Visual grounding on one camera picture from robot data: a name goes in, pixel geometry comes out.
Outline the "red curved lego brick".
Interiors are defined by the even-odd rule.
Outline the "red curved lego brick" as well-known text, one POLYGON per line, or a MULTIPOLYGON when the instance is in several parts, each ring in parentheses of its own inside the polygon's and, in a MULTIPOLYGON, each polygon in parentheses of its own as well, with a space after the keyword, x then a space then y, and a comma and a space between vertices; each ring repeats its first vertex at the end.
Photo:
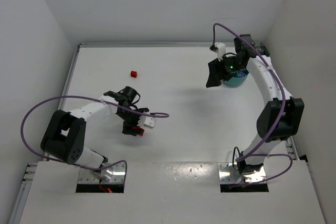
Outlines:
POLYGON ((132 135, 133 136, 143 136, 144 129, 138 126, 132 128, 132 135))

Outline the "small red lego cube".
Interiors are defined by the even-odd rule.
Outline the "small red lego cube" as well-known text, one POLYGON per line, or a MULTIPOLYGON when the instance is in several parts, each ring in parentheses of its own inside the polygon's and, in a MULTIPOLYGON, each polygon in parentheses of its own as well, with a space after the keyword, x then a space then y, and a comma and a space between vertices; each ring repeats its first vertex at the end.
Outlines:
POLYGON ((136 71, 131 71, 130 72, 130 76, 133 78, 137 78, 138 77, 138 73, 136 71))

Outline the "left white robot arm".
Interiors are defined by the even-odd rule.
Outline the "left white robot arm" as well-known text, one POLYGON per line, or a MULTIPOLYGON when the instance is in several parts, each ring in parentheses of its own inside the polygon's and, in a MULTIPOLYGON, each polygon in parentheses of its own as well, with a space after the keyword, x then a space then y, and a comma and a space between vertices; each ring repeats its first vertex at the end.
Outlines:
POLYGON ((69 164, 100 172, 108 159, 85 147, 85 134, 88 124, 94 124, 112 115, 123 119, 122 133, 141 136, 144 127, 154 128, 156 119, 144 116, 148 108, 137 108, 134 99, 138 92, 126 86, 119 92, 107 91, 98 102, 91 102, 79 109, 54 112, 41 141, 41 149, 69 164))

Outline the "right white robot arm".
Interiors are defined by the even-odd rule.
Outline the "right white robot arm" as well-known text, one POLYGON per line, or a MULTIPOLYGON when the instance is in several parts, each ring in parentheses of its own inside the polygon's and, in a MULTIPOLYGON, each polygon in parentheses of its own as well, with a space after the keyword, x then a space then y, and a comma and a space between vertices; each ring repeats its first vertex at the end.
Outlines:
POLYGON ((236 159, 238 172, 247 174, 259 171, 266 156, 280 142, 297 134, 305 104, 279 80, 264 45, 254 45, 251 35, 245 34, 234 39, 234 46, 235 53, 227 53, 223 43, 215 42, 210 46, 217 57, 208 63, 206 87, 218 87, 244 70, 257 84, 265 107, 256 122, 256 137, 236 159))

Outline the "dark purple square lego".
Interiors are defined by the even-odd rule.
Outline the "dark purple square lego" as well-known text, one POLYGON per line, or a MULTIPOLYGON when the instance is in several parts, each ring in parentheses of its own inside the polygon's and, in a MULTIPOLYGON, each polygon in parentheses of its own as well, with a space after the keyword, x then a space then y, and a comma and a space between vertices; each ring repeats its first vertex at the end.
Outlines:
POLYGON ((238 78, 244 78, 244 77, 246 77, 246 74, 243 71, 239 71, 239 72, 237 72, 237 77, 238 78))

